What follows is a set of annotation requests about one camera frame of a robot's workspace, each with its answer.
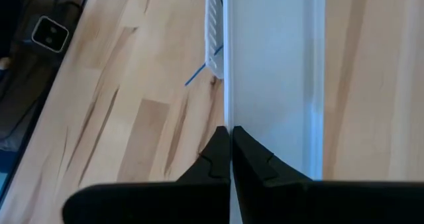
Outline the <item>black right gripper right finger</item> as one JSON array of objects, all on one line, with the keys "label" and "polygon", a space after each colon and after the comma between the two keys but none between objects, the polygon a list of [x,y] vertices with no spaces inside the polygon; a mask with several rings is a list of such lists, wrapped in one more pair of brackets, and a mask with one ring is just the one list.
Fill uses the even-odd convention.
[{"label": "black right gripper right finger", "polygon": [[424,224],[424,182],[314,181],[233,129],[244,224]]}]

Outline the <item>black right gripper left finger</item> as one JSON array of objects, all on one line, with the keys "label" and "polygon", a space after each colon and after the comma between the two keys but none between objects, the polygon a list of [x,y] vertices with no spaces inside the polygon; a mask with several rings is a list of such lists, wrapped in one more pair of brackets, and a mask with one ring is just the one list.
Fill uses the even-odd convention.
[{"label": "black right gripper left finger", "polygon": [[173,182],[99,184],[69,197],[64,224],[229,224],[230,135],[217,127]]}]

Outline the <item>white duct cover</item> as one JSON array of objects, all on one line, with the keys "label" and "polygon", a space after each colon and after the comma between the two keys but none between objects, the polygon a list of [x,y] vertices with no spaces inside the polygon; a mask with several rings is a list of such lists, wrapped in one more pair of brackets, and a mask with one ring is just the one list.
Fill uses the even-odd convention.
[{"label": "white duct cover", "polygon": [[325,0],[224,0],[225,122],[323,177]]}]

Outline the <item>white slotted cable duct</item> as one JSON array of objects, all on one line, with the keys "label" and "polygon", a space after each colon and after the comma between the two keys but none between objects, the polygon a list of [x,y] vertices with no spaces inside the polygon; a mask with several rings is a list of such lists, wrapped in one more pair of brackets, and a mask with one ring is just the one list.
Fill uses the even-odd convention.
[{"label": "white slotted cable duct", "polygon": [[223,79],[223,0],[205,0],[205,66]]}]

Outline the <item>black square white-rimmed device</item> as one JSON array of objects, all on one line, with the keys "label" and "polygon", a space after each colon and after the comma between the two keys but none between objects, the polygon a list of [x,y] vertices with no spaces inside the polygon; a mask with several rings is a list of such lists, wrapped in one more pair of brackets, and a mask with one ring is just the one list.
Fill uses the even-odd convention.
[{"label": "black square white-rimmed device", "polygon": [[32,30],[31,40],[49,51],[61,53],[69,35],[70,32],[65,26],[43,15]]}]

